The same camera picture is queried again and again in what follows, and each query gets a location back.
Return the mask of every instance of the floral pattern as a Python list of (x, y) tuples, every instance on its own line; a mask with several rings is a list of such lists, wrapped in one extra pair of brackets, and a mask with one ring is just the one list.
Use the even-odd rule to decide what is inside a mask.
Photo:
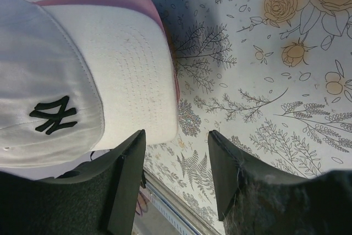
[(217, 221), (207, 137), (313, 178), (352, 167), (351, 0), (153, 0), (180, 86), (179, 134), (145, 168)]

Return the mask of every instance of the cap logo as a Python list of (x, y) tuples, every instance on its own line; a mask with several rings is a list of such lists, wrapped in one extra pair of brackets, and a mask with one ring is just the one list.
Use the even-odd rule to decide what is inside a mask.
[[(43, 132), (44, 130), (48, 129), (45, 134), (50, 135), (56, 130), (64, 129), (64, 128), (71, 128), (77, 124), (77, 121), (68, 122), (68, 123), (61, 123), (62, 119), (65, 117), (73, 116), (77, 114), (76, 108), (70, 108), (69, 110), (65, 110), (70, 100), (69, 96), (64, 96), (62, 99), (51, 102), (51, 103), (39, 103), (36, 105), (34, 110), (29, 114), (30, 117), (35, 118), (42, 118), (47, 119), (48, 121), (45, 122), (43, 125), (36, 127), (35, 130), (38, 132)], [(40, 110), (50, 110), (52, 108), (60, 106), (59, 112), (57, 114), (49, 114), (45, 112), (41, 112)]]

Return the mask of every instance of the floral wallpaper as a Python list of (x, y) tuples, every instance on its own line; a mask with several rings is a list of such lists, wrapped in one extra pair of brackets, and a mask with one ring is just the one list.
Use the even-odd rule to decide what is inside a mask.
[(153, 0), (172, 33), (179, 135), (145, 167), (217, 221), (208, 132), (283, 171), (352, 167), (352, 0)]

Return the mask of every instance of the new york yankees logo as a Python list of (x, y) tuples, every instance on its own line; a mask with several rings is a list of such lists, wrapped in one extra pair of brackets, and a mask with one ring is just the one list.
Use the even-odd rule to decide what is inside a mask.
[[(77, 114), (76, 108), (70, 108), (69, 110), (65, 110), (69, 100), (70, 100), (69, 96), (64, 96), (62, 99), (55, 101), (55, 102), (39, 103), (38, 105), (36, 105), (36, 107), (29, 114), (29, 116), (35, 117), (35, 118), (47, 119), (48, 121), (45, 122), (43, 125), (36, 127), (35, 130), (38, 132), (43, 132), (44, 130), (46, 130), (47, 128), (49, 128), (51, 126), (51, 128), (45, 132), (45, 134), (50, 135), (53, 132), (55, 132), (56, 130), (64, 129), (64, 128), (71, 128), (71, 127), (75, 126), (77, 124), (76, 121), (61, 124), (61, 121), (63, 118)], [(45, 113), (45, 112), (40, 111), (40, 110), (50, 110), (50, 109), (58, 107), (58, 106), (60, 106), (60, 109), (57, 114), (49, 114), (49, 113)]]

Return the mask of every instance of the baseball cap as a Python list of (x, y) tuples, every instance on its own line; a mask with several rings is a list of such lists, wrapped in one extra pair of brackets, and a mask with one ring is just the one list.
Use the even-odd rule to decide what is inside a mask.
[(77, 3), (0, 0), (1, 167), (72, 161), (138, 129), (148, 144), (177, 135), (177, 84), (155, 6)]

